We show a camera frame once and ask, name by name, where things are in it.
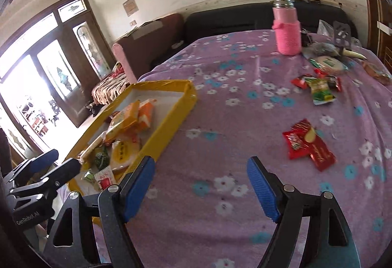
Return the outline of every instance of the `packaged bread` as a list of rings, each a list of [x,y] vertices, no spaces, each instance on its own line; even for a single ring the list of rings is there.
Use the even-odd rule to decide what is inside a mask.
[[[140,137],[133,130],[118,135],[112,144],[110,167],[113,171],[132,164],[140,151]]]
[[[139,104],[140,100],[136,100],[114,116],[105,135],[106,143],[113,142],[121,131],[137,123]]]

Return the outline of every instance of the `window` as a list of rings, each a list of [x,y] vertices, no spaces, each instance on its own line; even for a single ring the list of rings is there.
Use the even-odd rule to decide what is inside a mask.
[[[44,17],[24,34],[22,34],[9,48],[0,56],[0,78],[4,77],[12,65],[33,46],[38,40],[57,27],[54,14]]]
[[[58,9],[58,13],[60,14],[60,18],[62,22],[69,20],[70,18],[74,17],[75,15],[84,12],[87,10],[86,5],[84,4],[83,0],[75,0],[63,7]]]

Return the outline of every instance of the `blue gripper pad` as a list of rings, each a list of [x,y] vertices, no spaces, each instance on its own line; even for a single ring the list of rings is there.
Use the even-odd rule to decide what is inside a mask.
[[[248,160],[246,171],[265,216],[277,222],[281,214],[276,205],[276,195],[252,158]]]
[[[123,212],[125,222],[137,214],[154,174],[155,162],[153,158],[149,158],[127,195]]]

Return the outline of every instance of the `red snack wrapper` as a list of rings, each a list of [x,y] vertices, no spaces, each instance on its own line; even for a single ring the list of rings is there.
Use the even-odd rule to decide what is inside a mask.
[[[287,131],[282,133],[289,146],[289,159],[302,158],[310,154],[307,147],[304,146],[303,141],[299,135],[294,131]]]

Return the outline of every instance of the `glass door panel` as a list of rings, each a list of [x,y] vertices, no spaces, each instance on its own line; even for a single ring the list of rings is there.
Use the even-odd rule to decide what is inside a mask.
[[[83,22],[72,29],[95,73],[99,79],[104,78],[111,70],[91,34],[89,25],[87,22]]]

